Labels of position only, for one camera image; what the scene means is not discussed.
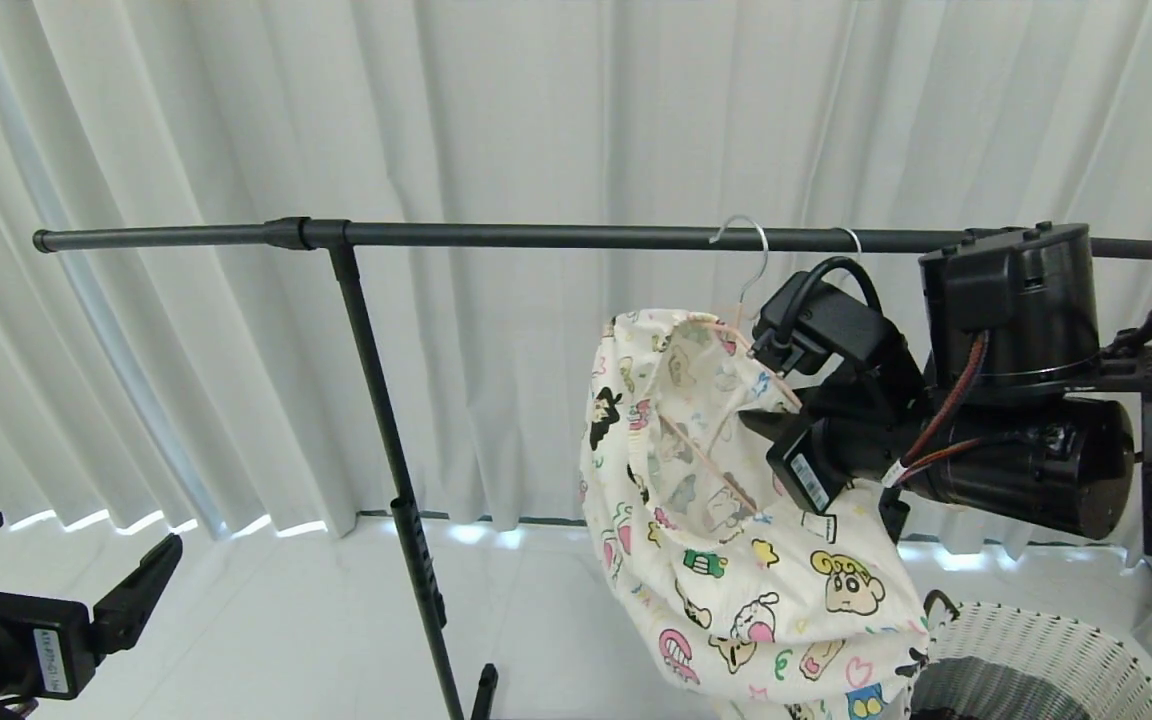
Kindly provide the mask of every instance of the white floor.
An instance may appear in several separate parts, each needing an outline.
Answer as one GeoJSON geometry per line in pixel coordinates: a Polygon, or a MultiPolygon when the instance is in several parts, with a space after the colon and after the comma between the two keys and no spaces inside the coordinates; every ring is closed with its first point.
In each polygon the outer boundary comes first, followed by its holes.
{"type": "MultiPolygon", "coordinates": [[[[448,646],[470,705],[486,661],[500,669],[500,719],[708,719],[702,698],[668,688],[632,638],[582,528],[431,521],[447,598],[448,646]]],[[[0,589],[96,602],[165,532],[115,536],[97,524],[0,532],[0,589]]],[[[141,645],[112,655],[76,702],[47,719],[445,717],[397,537],[385,520],[351,536],[232,541],[185,533],[184,560],[141,645]]],[[[952,556],[902,548],[915,582],[960,601],[1074,615],[1128,643],[1152,609],[1152,573],[1106,548],[1032,548],[1020,562],[990,548],[952,556]]],[[[1152,661],[1143,657],[1149,673],[1152,661]]]]}

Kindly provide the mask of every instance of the cartoon print shirt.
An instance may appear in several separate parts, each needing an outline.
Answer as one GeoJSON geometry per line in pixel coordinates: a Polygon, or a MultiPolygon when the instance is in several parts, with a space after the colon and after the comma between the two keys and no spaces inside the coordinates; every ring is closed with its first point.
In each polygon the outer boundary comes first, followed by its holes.
{"type": "Polygon", "coordinates": [[[669,682],[734,717],[902,717],[927,629],[877,488],[862,483],[827,515],[801,509],[768,441],[737,419],[746,409],[788,402],[713,314],[605,325],[579,487],[608,588],[669,682]]]}

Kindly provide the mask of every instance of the label sticker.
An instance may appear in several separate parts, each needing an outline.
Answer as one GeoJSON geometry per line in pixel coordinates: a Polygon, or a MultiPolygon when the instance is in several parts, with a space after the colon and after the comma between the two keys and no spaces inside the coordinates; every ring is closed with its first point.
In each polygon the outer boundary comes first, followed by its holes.
{"type": "Polygon", "coordinates": [[[41,687],[50,694],[69,694],[69,680],[65,677],[65,657],[60,652],[60,635],[56,630],[35,628],[33,647],[38,651],[41,687]]]}
{"type": "Polygon", "coordinates": [[[829,505],[829,493],[824,492],[820,478],[814,475],[814,470],[808,463],[808,458],[803,457],[803,455],[795,455],[794,460],[790,460],[790,469],[799,477],[799,484],[806,491],[808,498],[812,500],[814,508],[818,511],[824,510],[824,507],[829,505]]]}

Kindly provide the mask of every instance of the white woven basket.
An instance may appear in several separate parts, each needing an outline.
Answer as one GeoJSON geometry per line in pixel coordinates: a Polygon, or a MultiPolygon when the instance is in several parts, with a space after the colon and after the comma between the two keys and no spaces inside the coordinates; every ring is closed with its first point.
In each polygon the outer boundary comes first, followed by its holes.
{"type": "Polygon", "coordinates": [[[932,628],[914,711],[1011,720],[1152,720],[1152,688],[1123,643],[1078,620],[973,602],[932,628]]]}

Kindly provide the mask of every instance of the white curtain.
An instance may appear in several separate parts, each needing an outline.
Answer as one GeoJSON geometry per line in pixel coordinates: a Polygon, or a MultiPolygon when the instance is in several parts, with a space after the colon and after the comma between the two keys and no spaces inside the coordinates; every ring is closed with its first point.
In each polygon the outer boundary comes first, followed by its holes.
{"type": "MultiPolygon", "coordinates": [[[[1152,238],[1152,1],[0,1],[0,507],[343,533],[392,497],[325,253],[44,256],[38,227],[733,213],[1152,238]]],[[[579,517],[600,323],[732,306],[758,264],[358,258],[422,507],[503,526],[579,517]]],[[[749,304],[819,259],[774,256],[749,304]]],[[[922,356],[915,259],[864,264],[922,356]]],[[[1152,263],[1096,272],[1107,340],[1152,306],[1152,263]]],[[[1052,537],[929,505],[909,529],[1052,537]]]]}

